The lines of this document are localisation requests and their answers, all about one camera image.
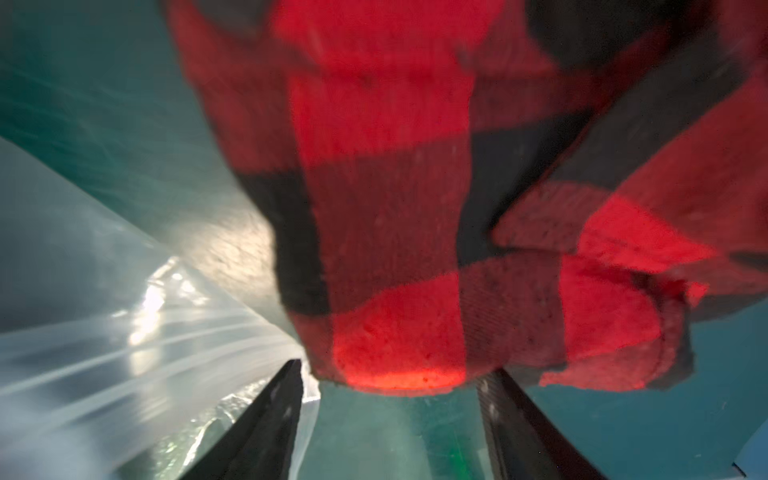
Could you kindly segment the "clear plastic vacuum bag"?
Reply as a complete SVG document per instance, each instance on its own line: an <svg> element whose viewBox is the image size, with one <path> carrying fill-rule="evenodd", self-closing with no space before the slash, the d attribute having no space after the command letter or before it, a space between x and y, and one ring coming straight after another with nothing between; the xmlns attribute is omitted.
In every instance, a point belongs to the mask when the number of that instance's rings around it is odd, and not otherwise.
<svg viewBox="0 0 768 480"><path fill-rule="evenodd" d="M257 397L294 359L303 396L288 479L319 407L299 344L2 142L3 478L114 479L229 395Z"/></svg>

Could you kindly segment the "red black plaid shirt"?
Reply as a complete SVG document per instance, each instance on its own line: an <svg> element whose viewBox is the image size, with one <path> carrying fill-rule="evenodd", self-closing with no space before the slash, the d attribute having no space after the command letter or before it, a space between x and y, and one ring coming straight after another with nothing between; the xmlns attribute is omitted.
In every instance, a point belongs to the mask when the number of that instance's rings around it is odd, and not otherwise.
<svg viewBox="0 0 768 480"><path fill-rule="evenodd" d="M662 389L767 296L763 1L167 1L314 374Z"/></svg>

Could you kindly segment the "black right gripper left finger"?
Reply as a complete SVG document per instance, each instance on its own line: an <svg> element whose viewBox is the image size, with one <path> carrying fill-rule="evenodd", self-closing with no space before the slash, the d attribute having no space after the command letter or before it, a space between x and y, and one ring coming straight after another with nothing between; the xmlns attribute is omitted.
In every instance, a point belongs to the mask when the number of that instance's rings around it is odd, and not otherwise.
<svg viewBox="0 0 768 480"><path fill-rule="evenodd" d="M290 360L182 479L288 479L302 396L301 361Z"/></svg>

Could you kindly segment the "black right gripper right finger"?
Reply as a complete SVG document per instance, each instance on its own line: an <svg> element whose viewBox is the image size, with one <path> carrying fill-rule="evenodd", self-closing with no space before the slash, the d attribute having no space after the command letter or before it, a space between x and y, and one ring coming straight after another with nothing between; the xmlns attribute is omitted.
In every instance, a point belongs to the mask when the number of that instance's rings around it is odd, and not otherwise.
<svg viewBox="0 0 768 480"><path fill-rule="evenodd" d="M605 479L506 371L486 375L477 395L496 479Z"/></svg>

